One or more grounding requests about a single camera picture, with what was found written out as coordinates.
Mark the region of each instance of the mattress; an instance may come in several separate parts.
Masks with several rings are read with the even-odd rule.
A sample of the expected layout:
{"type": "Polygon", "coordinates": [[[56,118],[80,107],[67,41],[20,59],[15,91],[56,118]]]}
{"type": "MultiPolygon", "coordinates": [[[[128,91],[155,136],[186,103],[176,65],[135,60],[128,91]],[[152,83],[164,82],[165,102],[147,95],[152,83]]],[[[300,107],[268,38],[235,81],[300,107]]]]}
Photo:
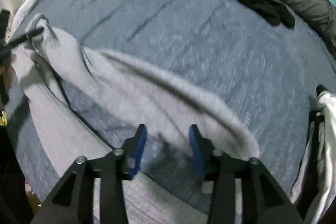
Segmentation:
{"type": "MultiPolygon", "coordinates": [[[[236,0],[39,0],[36,13],[83,46],[110,48],[167,70],[218,95],[255,135],[261,161],[289,194],[305,151],[315,88],[336,91],[335,62],[321,38],[293,12],[294,30],[270,26],[236,0]]],[[[113,147],[135,128],[60,79],[73,111],[113,147]]],[[[14,86],[6,106],[8,133],[20,166],[43,200],[58,180],[38,139],[28,102],[14,86]]],[[[192,159],[150,139],[141,171],[207,213],[192,159]]]]}

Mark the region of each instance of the screw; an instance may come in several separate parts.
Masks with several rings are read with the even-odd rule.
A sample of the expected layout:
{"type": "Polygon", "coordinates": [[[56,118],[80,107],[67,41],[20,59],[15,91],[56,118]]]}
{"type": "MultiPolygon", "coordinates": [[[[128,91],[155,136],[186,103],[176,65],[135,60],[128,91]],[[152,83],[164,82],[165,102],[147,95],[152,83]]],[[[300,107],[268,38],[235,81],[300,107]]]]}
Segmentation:
{"type": "Polygon", "coordinates": [[[223,151],[219,149],[212,150],[212,154],[216,157],[220,157],[223,155],[223,151]]]}
{"type": "Polygon", "coordinates": [[[84,162],[86,162],[87,158],[86,157],[83,157],[83,156],[80,156],[77,158],[76,162],[78,164],[83,164],[84,162]]]}
{"type": "Polygon", "coordinates": [[[254,165],[258,165],[259,164],[259,160],[257,158],[250,158],[250,163],[252,163],[254,165]]]}
{"type": "Polygon", "coordinates": [[[122,148],[113,150],[113,155],[115,156],[121,156],[123,153],[124,153],[124,150],[122,148]]]}

